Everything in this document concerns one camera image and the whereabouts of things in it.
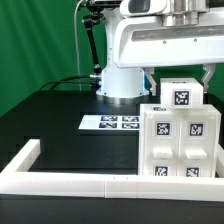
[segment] white cube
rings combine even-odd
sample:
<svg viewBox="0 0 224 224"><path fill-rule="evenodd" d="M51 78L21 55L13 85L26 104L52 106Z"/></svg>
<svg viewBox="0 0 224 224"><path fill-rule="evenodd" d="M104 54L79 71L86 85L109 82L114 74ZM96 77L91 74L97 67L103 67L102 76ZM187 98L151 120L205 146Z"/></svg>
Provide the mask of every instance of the white cube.
<svg viewBox="0 0 224 224"><path fill-rule="evenodd" d="M194 78L163 78L161 81L161 106L163 108L201 108L203 87Z"/></svg>

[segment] white plastic frame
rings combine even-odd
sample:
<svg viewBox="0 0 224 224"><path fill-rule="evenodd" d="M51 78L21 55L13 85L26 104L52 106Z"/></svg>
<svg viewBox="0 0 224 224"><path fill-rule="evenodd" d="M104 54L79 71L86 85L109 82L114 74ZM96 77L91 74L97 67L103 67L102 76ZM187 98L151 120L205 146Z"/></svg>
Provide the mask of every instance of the white plastic frame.
<svg viewBox="0 0 224 224"><path fill-rule="evenodd" d="M222 178L27 172L39 154L40 141L30 140L0 174L0 194L224 201L221 146Z"/></svg>

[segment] metal bracket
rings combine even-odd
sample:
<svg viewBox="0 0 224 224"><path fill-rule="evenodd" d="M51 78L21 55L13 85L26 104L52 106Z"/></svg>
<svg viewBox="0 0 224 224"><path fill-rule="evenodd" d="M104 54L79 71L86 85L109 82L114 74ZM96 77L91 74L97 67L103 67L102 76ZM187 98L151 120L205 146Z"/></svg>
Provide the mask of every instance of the metal bracket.
<svg viewBox="0 0 224 224"><path fill-rule="evenodd" d="M208 82L210 81L210 79L215 73L215 67L216 67L216 64L205 64L203 66L203 69L206 71L206 73L204 74L201 80L204 86L204 93L208 93L208 87L209 87Z"/></svg>
<svg viewBox="0 0 224 224"><path fill-rule="evenodd" d="M152 85L150 91L152 92L153 96L156 96L156 81L153 79L152 75L154 74L154 68L144 68L145 75L149 80L150 84Z"/></svg>

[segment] white block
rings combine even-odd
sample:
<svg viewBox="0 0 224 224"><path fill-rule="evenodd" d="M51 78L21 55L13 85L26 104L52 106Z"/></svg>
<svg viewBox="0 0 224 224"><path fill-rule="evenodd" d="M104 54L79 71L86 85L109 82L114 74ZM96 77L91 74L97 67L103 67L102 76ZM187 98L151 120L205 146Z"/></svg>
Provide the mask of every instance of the white block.
<svg viewBox="0 0 224 224"><path fill-rule="evenodd" d="M220 121L212 105L182 111L178 176L215 176Z"/></svg>
<svg viewBox="0 0 224 224"><path fill-rule="evenodd" d="M201 108L203 87L194 78L161 79L161 106L163 108Z"/></svg>
<svg viewBox="0 0 224 224"><path fill-rule="evenodd" d="M105 175L15 172L0 175L0 194L104 197Z"/></svg>
<svg viewBox="0 0 224 224"><path fill-rule="evenodd" d="M176 176L181 117L159 104L141 105L139 174Z"/></svg>
<svg viewBox="0 0 224 224"><path fill-rule="evenodd" d="M40 155L40 140L31 139L5 167L2 173L26 172Z"/></svg>
<svg viewBox="0 0 224 224"><path fill-rule="evenodd" d="M208 156L206 152L202 149L187 149L186 156L188 159L207 159Z"/></svg>
<svg viewBox="0 0 224 224"><path fill-rule="evenodd" d="M156 159L172 159L173 158L173 152L169 147L155 148L153 153Z"/></svg>
<svg viewBox="0 0 224 224"><path fill-rule="evenodd" d="M140 111L139 174L214 177L221 114L144 104Z"/></svg>

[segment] black tabletop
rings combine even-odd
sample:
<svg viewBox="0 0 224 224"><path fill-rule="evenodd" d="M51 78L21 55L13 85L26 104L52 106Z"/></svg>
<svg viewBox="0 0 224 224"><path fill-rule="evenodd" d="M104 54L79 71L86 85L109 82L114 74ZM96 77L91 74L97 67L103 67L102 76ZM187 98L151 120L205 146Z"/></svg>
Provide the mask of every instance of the black tabletop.
<svg viewBox="0 0 224 224"><path fill-rule="evenodd" d="M220 111L223 104L208 97ZM149 97L148 103L159 103ZM91 92L36 92L0 119L0 169L30 139L41 140L32 171L137 174L138 131L79 130L84 115L139 115L139 105L99 102ZM224 203L0 196L0 223L222 223Z"/></svg>

